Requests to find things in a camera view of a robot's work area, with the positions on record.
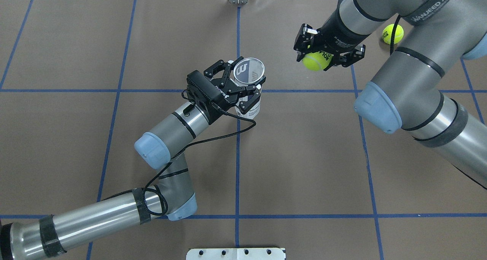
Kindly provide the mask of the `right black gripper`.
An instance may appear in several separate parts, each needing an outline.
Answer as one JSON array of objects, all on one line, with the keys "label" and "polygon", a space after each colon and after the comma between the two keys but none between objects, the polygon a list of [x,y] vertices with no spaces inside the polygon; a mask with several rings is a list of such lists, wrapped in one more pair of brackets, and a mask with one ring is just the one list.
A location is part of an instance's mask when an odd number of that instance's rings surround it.
[{"label": "right black gripper", "polygon": [[323,70],[332,67],[349,67],[365,57],[366,45],[354,47],[354,32],[341,22],[327,22],[315,30],[309,24],[301,24],[294,40],[293,49],[297,52],[297,62],[309,53],[324,51],[332,55],[331,61]]}]

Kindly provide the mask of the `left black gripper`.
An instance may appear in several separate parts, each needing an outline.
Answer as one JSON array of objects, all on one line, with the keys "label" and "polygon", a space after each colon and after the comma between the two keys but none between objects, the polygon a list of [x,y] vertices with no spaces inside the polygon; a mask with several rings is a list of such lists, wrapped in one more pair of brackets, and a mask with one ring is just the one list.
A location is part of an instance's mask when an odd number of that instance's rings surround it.
[{"label": "left black gripper", "polygon": [[[225,92],[224,89],[219,88],[219,86],[225,86],[227,81],[230,79],[230,72],[237,69],[237,64],[244,59],[243,56],[238,57],[233,62],[224,62],[219,60],[215,62],[212,66],[204,70],[204,75],[200,71],[193,71],[187,75],[187,84],[194,85],[198,87],[205,96],[210,100],[210,104],[216,104],[223,110],[229,110],[231,107],[236,106],[236,113],[243,114],[239,106],[246,110],[251,104],[252,108],[247,111],[246,114],[258,114],[260,111],[261,104],[261,90],[262,85],[257,85],[254,94],[240,97],[242,94],[231,95]],[[221,78],[216,78],[216,74],[224,71]]]}]

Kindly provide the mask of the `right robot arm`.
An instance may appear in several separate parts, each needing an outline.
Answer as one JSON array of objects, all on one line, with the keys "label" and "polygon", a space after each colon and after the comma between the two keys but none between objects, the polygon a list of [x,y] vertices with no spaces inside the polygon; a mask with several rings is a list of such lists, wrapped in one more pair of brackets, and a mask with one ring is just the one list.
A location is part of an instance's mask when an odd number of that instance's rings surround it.
[{"label": "right robot arm", "polygon": [[385,133],[409,132],[486,188],[486,126],[436,88],[456,61],[486,55],[486,0],[339,0],[320,28],[301,25],[297,61],[322,51],[332,56],[325,70],[348,67],[394,15],[412,29],[357,97],[355,111]]}]

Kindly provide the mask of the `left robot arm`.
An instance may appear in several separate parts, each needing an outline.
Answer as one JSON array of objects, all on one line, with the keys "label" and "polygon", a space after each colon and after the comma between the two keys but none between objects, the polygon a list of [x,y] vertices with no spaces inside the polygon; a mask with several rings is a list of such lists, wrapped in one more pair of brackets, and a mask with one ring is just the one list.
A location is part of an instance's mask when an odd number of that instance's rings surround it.
[{"label": "left robot arm", "polygon": [[187,76],[185,103],[134,144],[157,171],[144,187],[123,191],[102,201],[30,224],[1,226],[2,260],[55,258],[96,239],[157,217],[171,221],[193,215],[196,193],[184,152],[221,116],[256,125],[266,68],[255,58],[219,60],[205,71]]}]

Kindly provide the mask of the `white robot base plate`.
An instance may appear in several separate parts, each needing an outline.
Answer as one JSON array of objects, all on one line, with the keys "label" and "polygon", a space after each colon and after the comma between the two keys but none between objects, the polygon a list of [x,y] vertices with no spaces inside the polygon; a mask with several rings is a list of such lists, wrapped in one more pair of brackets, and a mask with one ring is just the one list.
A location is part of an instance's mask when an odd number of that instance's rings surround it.
[{"label": "white robot base plate", "polygon": [[286,251],[278,247],[196,248],[188,250],[186,260],[285,260]]}]

